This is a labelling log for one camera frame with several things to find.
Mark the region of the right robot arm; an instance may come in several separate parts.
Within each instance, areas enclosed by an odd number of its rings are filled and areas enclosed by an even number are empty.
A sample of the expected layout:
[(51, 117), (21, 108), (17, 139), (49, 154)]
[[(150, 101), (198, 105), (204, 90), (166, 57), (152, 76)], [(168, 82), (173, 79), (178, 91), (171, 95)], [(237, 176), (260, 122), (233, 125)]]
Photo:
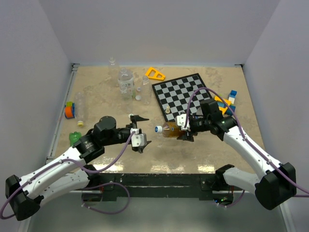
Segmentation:
[(210, 131), (237, 151), (254, 173), (226, 165), (216, 172), (215, 184), (221, 190), (238, 187), (256, 196), (267, 210), (272, 210), (296, 195), (296, 172), (290, 163), (282, 164), (264, 151), (240, 127), (232, 116), (223, 116), (213, 99), (200, 102), (200, 115), (176, 116), (176, 125), (185, 134), (179, 139), (193, 141), (199, 132)]

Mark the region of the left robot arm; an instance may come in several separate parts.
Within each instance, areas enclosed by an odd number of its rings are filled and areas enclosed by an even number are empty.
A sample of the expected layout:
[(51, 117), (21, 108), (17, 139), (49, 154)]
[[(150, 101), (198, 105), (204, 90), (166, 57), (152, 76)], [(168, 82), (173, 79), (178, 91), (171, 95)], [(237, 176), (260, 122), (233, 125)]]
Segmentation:
[(96, 189), (100, 184), (97, 174), (113, 166), (118, 155), (109, 165), (96, 170), (89, 163), (105, 152), (108, 145), (131, 145), (132, 150), (142, 153), (149, 144), (146, 134), (138, 128), (139, 115), (130, 115), (130, 123), (117, 128), (112, 116), (102, 117), (86, 135), (69, 147), (62, 155), (43, 167), (22, 177), (12, 175), (5, 181), (6, 202), (0, 209), (3, 213), (10, 205), (13, 214), (1, 215), (1, 219), (16, 218), (23, 221), (38, 212), (43, 204), (62, 194), (76, 189)]

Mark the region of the brown tea bottle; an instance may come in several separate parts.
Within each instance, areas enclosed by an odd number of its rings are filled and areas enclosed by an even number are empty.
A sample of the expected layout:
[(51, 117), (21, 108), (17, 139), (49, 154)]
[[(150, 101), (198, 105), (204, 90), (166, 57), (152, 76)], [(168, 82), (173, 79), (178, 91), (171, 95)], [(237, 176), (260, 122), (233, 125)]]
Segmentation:
[(165, 138), (179, 138), (185, 134), (175, 122), (165, 122), (162, 126), (155, 126), (154, 130)]

